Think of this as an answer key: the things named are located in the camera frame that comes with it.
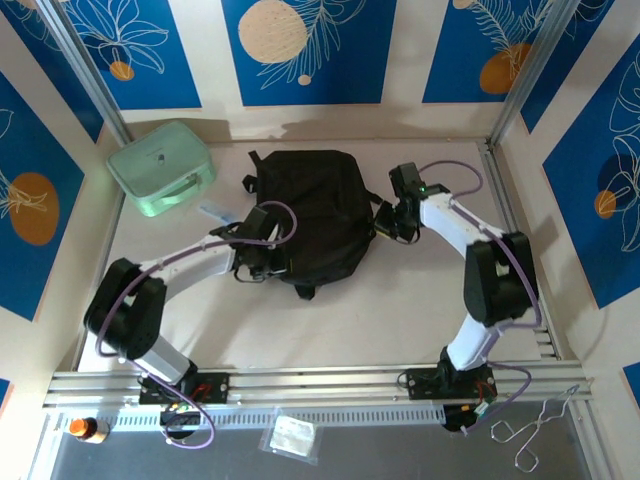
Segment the black backpack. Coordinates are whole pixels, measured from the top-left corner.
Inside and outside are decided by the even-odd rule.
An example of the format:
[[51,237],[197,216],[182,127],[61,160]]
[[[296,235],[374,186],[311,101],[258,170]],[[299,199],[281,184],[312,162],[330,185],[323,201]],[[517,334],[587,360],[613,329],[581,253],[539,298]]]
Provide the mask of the black backpack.
[[369,191],[356,159],[338,150],[278,150],[265,157],[252,151],[255,174],[243,179],[245,190],[256,196],[279,220],[285,233],[297,227],[280,245],[288,256],[287,273],[279,278],[292,285],[299,298],[311,300],[324,285],[350,277],[375,237],[372,206],[381,197]]

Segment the mint green lunch bag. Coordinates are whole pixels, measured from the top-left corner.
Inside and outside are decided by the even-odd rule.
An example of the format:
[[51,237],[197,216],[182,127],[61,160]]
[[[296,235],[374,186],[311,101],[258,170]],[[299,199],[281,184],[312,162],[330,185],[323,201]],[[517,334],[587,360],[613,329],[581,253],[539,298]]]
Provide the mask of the mint green lunch bag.
[[216,179],[208,147],[179,121],[160,126],[110,155],[107,167],[146,217],[183,203]]

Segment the clear bag with white cloth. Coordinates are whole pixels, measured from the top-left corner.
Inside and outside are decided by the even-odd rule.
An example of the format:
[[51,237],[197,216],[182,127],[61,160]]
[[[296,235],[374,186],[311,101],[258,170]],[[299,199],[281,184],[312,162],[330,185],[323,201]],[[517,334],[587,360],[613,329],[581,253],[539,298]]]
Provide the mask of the clear bag with white cloth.
[[324,428],[280,408],[274,409],[264,429],[259,449],[263,452],[317,465]]

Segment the grey metal sheet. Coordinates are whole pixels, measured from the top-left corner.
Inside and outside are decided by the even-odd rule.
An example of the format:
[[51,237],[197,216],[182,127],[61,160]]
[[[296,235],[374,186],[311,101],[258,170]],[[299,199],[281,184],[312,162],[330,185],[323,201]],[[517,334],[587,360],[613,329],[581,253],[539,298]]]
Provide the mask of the grey metal sheet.
[[469,436],[440,425],[329,427],[312,462],[262,449],[261,428],[218,428],[212,445],[186,451],[159,432],[114,431],[99,445],[65,433],[38,480],[594,480],[569,410],[530,423],[541,403],[517,402]]

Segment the orange cap brown bottle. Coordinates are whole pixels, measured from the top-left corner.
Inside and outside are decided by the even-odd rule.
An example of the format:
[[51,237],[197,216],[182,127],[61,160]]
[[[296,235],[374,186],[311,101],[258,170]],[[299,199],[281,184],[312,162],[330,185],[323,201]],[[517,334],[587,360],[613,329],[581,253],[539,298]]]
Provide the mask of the orange cap brown bottle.
[[110,426],[105,421],[94,417],[76,418],[70,422],[68,432],[78,441],[101,444],[107,439]]

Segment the aluminium side rail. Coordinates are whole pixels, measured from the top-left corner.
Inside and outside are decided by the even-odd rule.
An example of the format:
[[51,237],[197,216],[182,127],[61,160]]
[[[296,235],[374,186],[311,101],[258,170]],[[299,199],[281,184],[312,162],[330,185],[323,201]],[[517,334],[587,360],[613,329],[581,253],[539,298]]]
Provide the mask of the aluminium side rail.
[[[477,141],[476,144],[483,169],[490,184],[494,202],[498,206],[501,218],[509,230],[522,231],[527,234],[530,241],[533,241],[533,234],[527,225],[524,210],[521,202],[517,198],[515,185],[507,168],[500,163],[500,160],[485,139]],[[542,270],[539,261],[534,260],[534,266],[537,275],[536,282],[539,290],[539,305],[542,318],[541,325],[535,329],[536,337],[542,336],[541,340],[537,340],[540,355],[543,360],[564,360],[565,355],[562,352],[561,345],[558,343],[555,327],[550,318],[548,305],[544,296],[544,289],[540,284]]]

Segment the aluminium mounting rail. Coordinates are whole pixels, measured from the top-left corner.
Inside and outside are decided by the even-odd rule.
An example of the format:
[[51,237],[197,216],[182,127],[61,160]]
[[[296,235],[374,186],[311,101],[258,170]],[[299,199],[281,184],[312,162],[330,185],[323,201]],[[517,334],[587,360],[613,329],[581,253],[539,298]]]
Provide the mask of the aluminium mounting rail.
[[[236,369],[230,375],[227,403],[258,406],[354,406],[409,402],[399,385],[405,366],[304,369]],[[539,401],[574,384],[574,399],[590,400],[591,381],[577,361],[539,361],[492,368],[498,399]],[[53,375],[46,409],[133,407],[139,403],[139,374],[133,371],[62,372]]]

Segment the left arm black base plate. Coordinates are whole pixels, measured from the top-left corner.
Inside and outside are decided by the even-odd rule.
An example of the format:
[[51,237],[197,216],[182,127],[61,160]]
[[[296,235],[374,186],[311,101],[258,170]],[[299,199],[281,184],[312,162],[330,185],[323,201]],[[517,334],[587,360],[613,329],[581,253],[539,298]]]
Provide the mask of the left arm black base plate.
[[[169,384],[189,399],[201,404],[225,404],[229,391],[228,373],[195,373],[177,384]],[[139,403],[141,405],[166,405],[181,401],[181,397],[150,377],[140,377]]]

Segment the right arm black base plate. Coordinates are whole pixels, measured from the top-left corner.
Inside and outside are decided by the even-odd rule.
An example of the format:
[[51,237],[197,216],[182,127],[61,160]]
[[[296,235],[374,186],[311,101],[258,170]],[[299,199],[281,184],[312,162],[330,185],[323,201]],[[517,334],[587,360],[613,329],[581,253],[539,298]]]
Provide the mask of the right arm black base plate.
[[453,372],[436,368],[412,368],[405,370],[404,376],[411,400],[483,400],[497,397],[493,371],[487,366]]

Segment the aluminium frame post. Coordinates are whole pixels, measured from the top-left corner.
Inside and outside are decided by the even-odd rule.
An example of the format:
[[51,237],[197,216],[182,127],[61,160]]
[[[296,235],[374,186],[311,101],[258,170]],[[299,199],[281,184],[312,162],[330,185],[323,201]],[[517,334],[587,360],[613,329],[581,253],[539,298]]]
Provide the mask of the aluminium frame post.
[[133,141],[119,107],[90,53],[58,0],[34,0],[37,10],[74,74],[120,146]]
[[495,152],[511,124],[520,114],[579,3],[580,0],[553,0],[551,2],[549,14],[542,23],[491,133],[486,139],[486,145],[491,153]]

